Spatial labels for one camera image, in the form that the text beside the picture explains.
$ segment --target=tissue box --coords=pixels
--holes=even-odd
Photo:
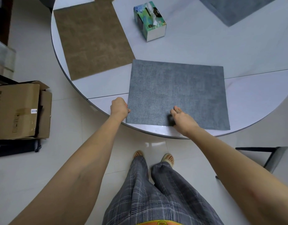
[[[152,1],[135,6],[134,17],[147,42],[165,36],[167,24]]]

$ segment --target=white table top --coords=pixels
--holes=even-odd
[[[56,0],[60,9],[93,0]],[[227,27],[199,0],[152,0],[167,23],[165,37],[146,42],[134,22],[133,7],[151,0],[114,0],[113,6],[137,59],[224,66],[231,130],[208,130],[221,136],[246,128],[271,113],[288,95],[288,0],[276,0]],[[128,100],[131,64],[70,80],[56,21],[52,43],[68,80],[96,108],[110,114],[111,101]],[[172,127],[127,124],[171,138]]]

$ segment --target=hand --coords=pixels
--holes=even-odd
[[[174,128],[182,135],[189,137],[191,132],[200,128],[197,122],[188,114],[184,113],[179,107],[174,106],[170,113],[176,123]]]
[[[115,117],[118,121],[122,122],[131,110],[127,108],[127,104],[123,98],[118,97],[112,101],[111,117]]]

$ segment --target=gray rug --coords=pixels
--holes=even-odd
[[[224,24],[232,26],[274,0],[200,0]]]
[[[170,126],[175,105],[204,129],[229,130],[223,67],[134,60],[126,122]]]

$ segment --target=gray plaid pants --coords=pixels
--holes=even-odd
[[[119,192],[107,208],[103,225],[171,220],[183,225],[223,224],[212,206],[169,163],[148,168],[143,156],[131,163]]]

